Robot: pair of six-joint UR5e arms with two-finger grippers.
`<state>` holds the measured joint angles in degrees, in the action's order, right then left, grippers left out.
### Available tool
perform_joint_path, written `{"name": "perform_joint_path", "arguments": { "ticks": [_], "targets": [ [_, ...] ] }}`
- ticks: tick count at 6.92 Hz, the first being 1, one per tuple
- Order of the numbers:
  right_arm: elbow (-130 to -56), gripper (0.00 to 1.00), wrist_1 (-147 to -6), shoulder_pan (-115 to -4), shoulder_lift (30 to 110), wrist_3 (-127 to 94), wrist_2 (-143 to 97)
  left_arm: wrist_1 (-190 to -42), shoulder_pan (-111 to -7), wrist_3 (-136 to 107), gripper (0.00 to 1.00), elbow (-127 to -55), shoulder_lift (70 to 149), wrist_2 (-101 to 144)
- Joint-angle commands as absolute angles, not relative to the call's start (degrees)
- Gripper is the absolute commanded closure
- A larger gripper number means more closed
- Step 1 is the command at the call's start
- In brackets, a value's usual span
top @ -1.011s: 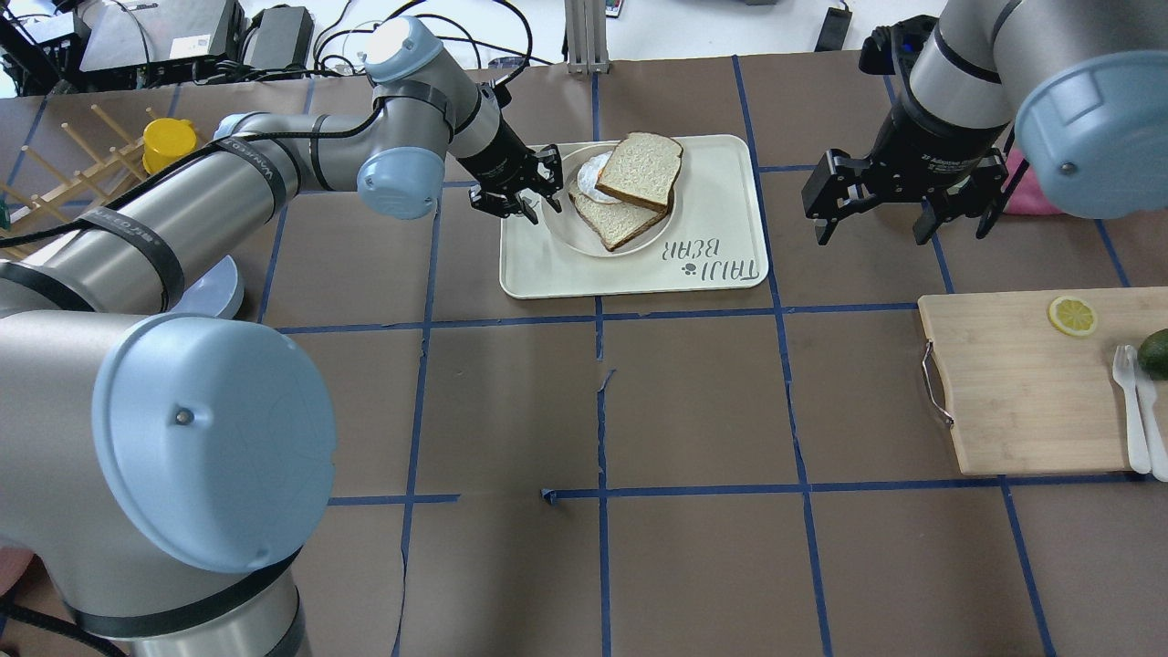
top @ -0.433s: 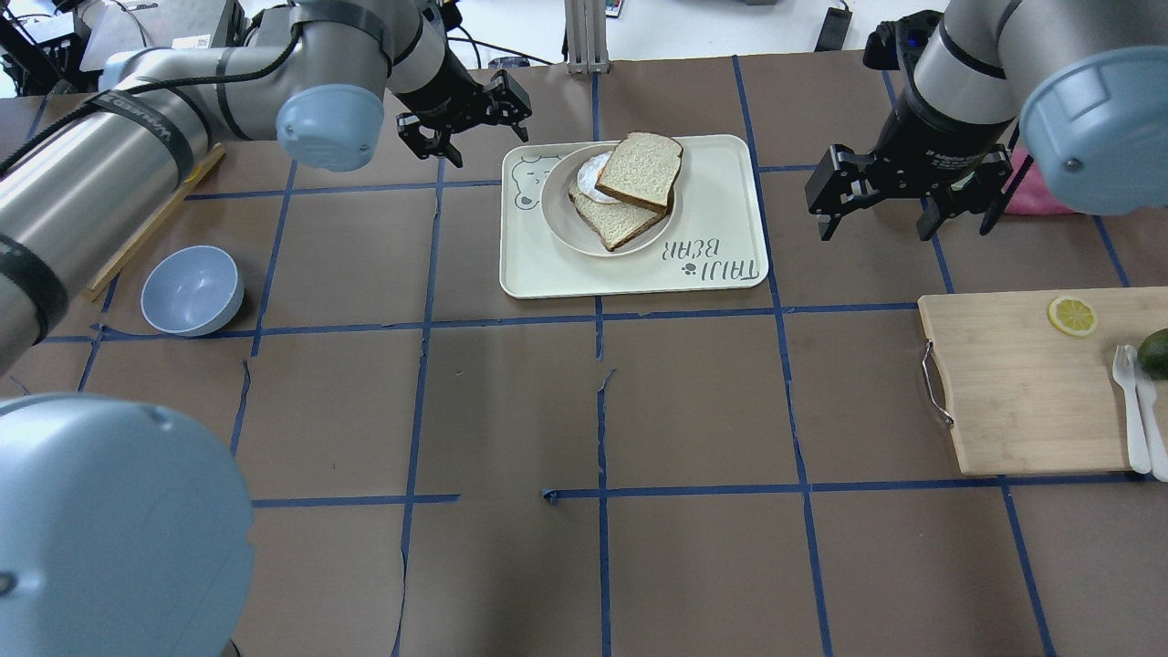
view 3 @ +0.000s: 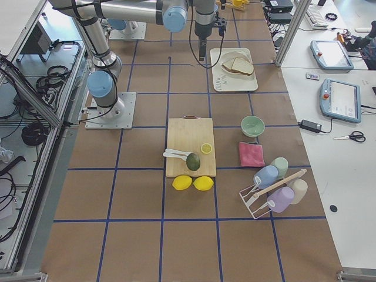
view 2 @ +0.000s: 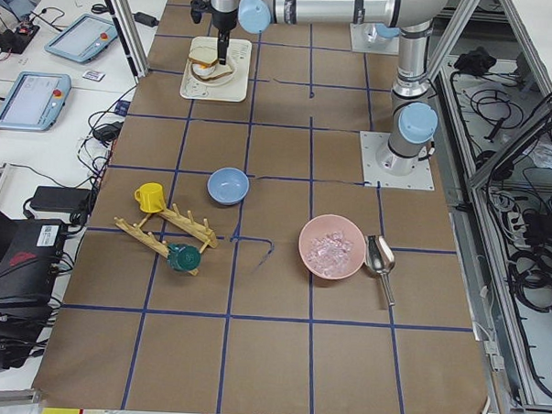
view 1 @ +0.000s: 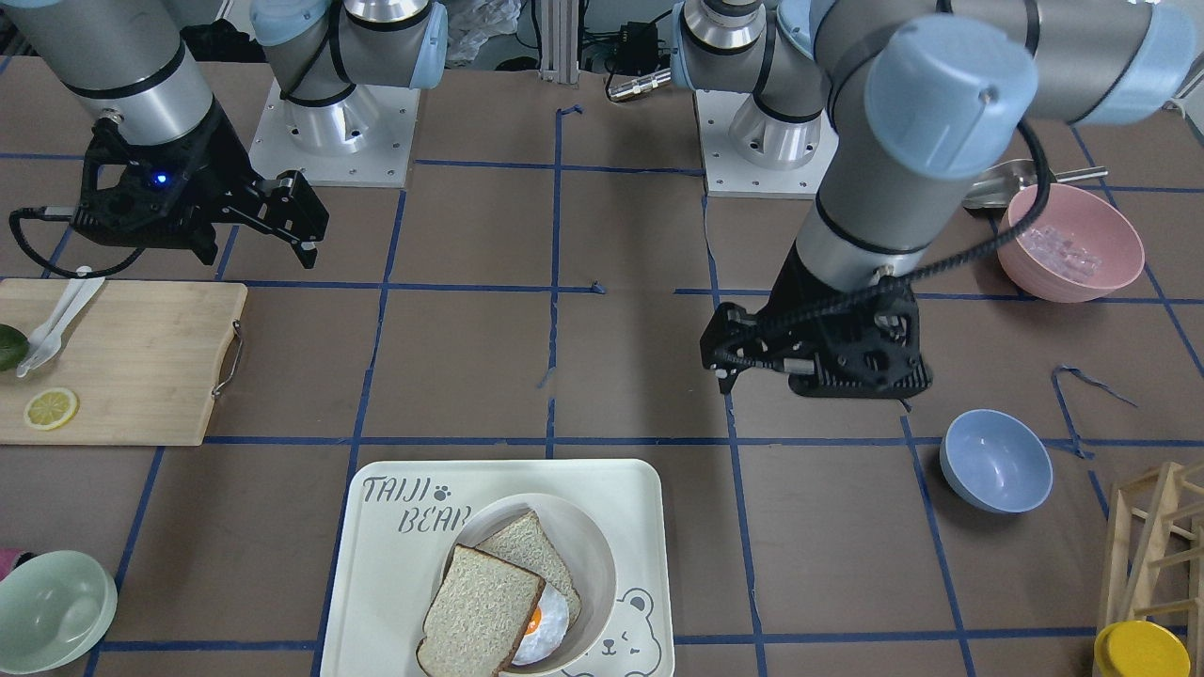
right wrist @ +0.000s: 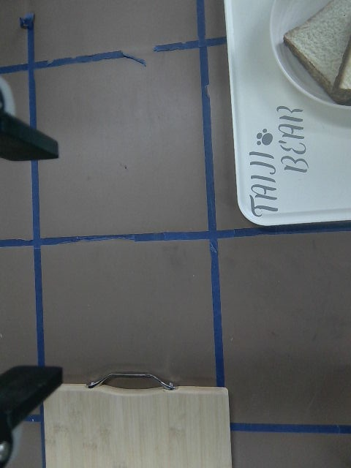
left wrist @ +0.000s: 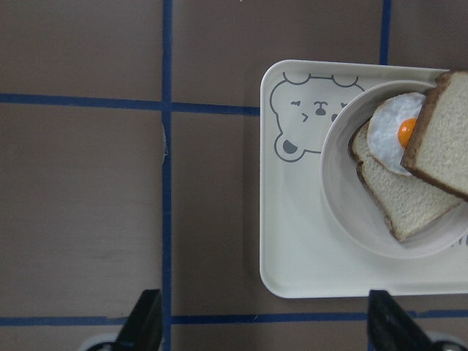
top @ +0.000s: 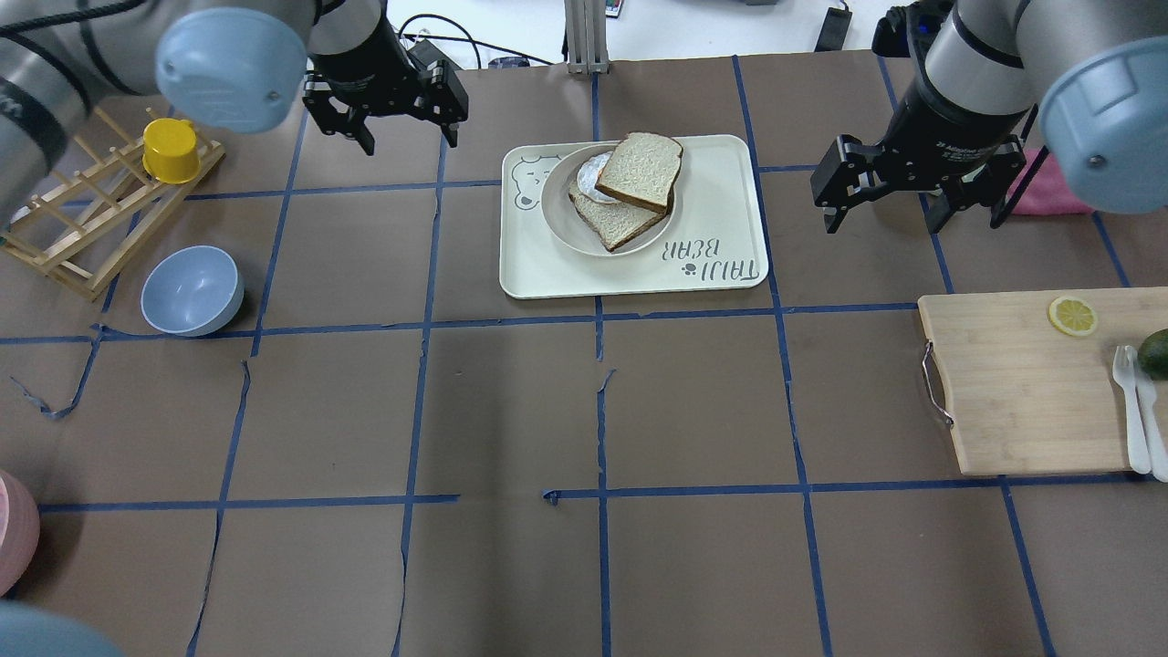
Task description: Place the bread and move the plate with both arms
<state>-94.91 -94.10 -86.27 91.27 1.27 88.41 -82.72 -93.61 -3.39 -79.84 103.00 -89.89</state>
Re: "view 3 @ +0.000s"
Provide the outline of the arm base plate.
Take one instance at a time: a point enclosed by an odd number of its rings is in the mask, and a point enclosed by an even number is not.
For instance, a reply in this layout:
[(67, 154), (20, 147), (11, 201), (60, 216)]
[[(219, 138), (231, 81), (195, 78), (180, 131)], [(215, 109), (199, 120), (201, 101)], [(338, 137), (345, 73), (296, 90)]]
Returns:
[(113, 41), (144, 40), (146, 23), (126, 20), (108, 19), (109, 39)]
[(95, 108), (88, 111), (85, 128), (88, 130), (131, 129), (135, 104), (136, 92), (119, 92), (118, 102), (109, 113), (100, 117), (107, 110), (99, 108), (100, 112), (98, 112)]

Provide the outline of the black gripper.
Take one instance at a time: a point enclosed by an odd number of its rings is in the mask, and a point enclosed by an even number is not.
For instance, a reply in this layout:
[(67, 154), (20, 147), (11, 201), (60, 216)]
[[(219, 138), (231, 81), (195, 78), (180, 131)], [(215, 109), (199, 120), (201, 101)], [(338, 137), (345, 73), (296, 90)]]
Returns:
[(206, 38), (212, 34), (214, 13), (201, 14), (194, 11), (194, 32), (199, 38), (199, 61), (206, 57)]
[(226, 33), (227, 21), (225, 18), (215, 16), (213, 27), (218, 29), (219, 36), (224, 37)]

